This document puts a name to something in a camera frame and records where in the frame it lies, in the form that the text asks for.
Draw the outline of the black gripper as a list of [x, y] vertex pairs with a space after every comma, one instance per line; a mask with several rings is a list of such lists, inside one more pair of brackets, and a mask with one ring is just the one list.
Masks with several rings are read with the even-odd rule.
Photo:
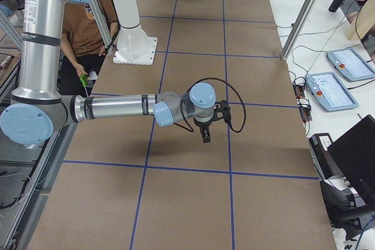
[[209, 143], [211, 140], [209, 126], [213, 122], [212, 118], [213, 118], [213, 114], [205, 116], [205, 117], [201, 117], [198, 115], [195, 115], [193, 117], [193, 122], [195, 123], [196, 126], [200, 128], [200, 133], [202, 136], [203, 143]]

